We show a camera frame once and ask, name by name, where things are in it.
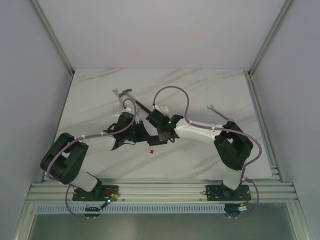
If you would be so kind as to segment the black fuse box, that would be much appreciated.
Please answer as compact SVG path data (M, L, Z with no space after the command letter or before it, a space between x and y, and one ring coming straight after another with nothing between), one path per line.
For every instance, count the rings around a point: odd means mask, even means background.
M146 140L149 146L159 146L168 143L168 140L161 140L158 135L149 136Z

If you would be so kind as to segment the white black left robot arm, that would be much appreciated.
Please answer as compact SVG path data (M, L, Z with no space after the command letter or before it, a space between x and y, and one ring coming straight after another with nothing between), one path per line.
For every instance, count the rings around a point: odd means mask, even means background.
M134 115L123 112L116 123L100 134L74 136L62 133L53 143L40 162L40 168L46 171L47 177L64 185L71 185L84 190L84 195L90 201L97 201L102 196L99 180L82 170L82 164L90 147L107 151L116 150L126 141L133 143L151 142L151 135L145 129L142 121L136 123Z

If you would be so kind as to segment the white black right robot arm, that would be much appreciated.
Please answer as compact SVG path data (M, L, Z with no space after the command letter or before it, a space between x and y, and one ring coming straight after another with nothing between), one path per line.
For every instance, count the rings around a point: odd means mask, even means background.
M149 111L146 120L156 128L161 140L182 138L213 144L225 165L220 192L226 200L237 197L245 162L251 155L253 143L243 135L236 123L228 121L225 125L201 125L181 115L170 118L158 109Z

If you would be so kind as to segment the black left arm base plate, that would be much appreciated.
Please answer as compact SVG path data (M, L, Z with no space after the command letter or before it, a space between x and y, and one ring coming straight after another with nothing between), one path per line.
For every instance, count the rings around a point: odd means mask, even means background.
M81 188L76 188L73 192L72 200L75 202L101 202L107 201L119 192L118 185L101 185L96 186L92 191L85 191Z

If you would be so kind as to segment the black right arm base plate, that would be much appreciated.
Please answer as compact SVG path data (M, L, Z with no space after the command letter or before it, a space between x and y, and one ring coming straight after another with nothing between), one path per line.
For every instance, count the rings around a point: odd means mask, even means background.
M242 184L240 184L235 190L232 190L223 184L206 185L202 194L211 202L238 202L250 201L252 199L249 186Z

